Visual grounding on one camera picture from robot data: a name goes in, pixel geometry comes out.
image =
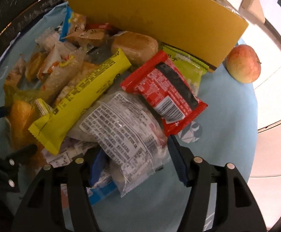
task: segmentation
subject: nutrition label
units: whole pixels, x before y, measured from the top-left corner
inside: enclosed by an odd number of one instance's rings
[[[151,127],[154,123],[136,104],[117,93],[102,103],[79,126],[95,136],[100,146],[131,181],[153,163],[159,144]]]

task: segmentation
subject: barcode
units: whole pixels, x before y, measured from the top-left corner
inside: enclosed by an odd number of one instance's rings
[[[164,98],[154,109],[168,123],[176,122],[184,118],[182,111],[169,96]]]
[[[148,139],[144,140],[144,143],[150,153],[155,152],[157,145],[153,135],[150,135]]]

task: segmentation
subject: blue tablecloth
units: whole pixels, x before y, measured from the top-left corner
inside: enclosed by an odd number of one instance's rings
[[[4,105],[3,84],[7,72],[20,54],[25,60],[29,59],[35,47],[35,38],[47,28],[58,26],[65,13],[66,4],[57,6],[15,42],[0,65],[0,106]],[[257,101],[252,84],[235,81],[221,65],[215,73],[203,76],[198,96],[208,104],[208,108],[196,119],[203,128],[203,134],[197,142],[185,143],[178,138],[179,142],[211,164],[224,166],[232,162],[247,181],[257,139]],[[0,119],[0,156],[4,157],[8,152],[5,120]],[[19,176],[21,192],[0,196],[13,213],[20,204],[19,197],[24,195],[32,181],[24,168],[20,169]],[[212,225],[215,190],[213,184],[205,229]],[[183,186],[173,164],[168,163],[123,198],[116,191],[95,204],[93,211],[103,231],[174,232],[179,226],[189,193],[190,188]],[[69,210],[64,210],[64,213],[67,228],[71,229]]]

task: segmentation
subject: yellow snack wrapper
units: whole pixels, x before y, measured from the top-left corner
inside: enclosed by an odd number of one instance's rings
[[[58,154],[67,131],[114,80],[131,67],[121,49],[81,80],[62,101],[36,120],[29,131],[53,155]]]

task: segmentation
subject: screw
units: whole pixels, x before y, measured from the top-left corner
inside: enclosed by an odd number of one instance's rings
[[[11,164],[12,166],[15,165],[15,162],[13,159],[9,159],[9,164]]]
[[[77,158],[77,159],[75,159],[75,162],[77,164],[82,164],[84,162],[84,158]]]
[[[8,184],[9,184],[11,187],[14,187],[14,186],[15,186],[15,183],[14,183],[12,180],[8,180]]]
[[[194,157],[194,162],[196,163],[202,163],[203,162],[203,159],[201,157]]]
[[[234,168],[235,168],[235,165],[232,164],[232,163],[228,163],[226,166],[227,166],[229,169],[234,169]]]
[[[47,164],[47,165],[43,166],[43,169],[44,169],[45,171],[48,171],[50,168],[51,168],[51,165],[50,165],[50,164]]]

